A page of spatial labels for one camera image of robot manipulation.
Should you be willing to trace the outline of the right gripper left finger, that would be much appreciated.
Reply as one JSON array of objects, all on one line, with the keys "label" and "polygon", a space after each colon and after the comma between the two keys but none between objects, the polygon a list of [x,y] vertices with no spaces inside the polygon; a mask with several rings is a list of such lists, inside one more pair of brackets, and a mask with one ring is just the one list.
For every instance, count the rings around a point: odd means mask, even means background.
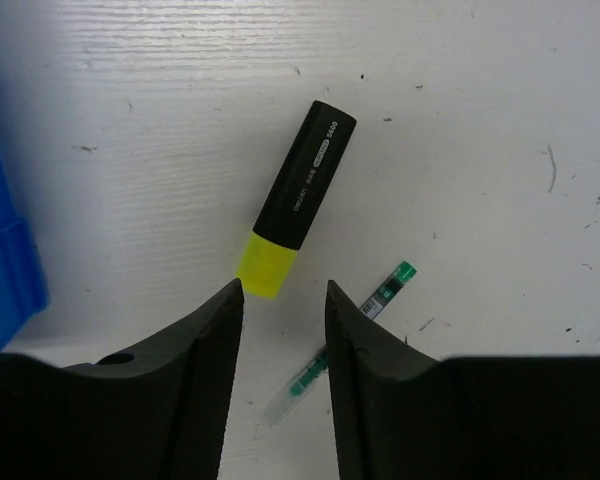
[{"label": "right gripper left finger", "polygon": [[95,363],[0,354],[0,479],[214,479],[244,311],[229,282]]}]

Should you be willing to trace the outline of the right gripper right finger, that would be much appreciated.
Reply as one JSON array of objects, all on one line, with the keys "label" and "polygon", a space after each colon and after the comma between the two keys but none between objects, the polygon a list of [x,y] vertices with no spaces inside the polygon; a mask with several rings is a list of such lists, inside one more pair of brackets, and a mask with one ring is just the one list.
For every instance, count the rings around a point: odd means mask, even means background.
[{"label": "right gripper right finger", "polygon": [[600,479],[600,356],[437,361],[330,282],[325,336],[343,479]]}]

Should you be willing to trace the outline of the yellow black highlighter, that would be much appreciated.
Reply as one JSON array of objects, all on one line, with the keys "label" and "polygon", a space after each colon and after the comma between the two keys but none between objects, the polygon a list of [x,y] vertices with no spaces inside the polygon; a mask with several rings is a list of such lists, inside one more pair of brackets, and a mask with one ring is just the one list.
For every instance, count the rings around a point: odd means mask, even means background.
[{"label": "yellow black highlighter", "polygon": [[236,276],[249,294],[279,293],[356,127],[351,115],[314,101],[249,236]]}]

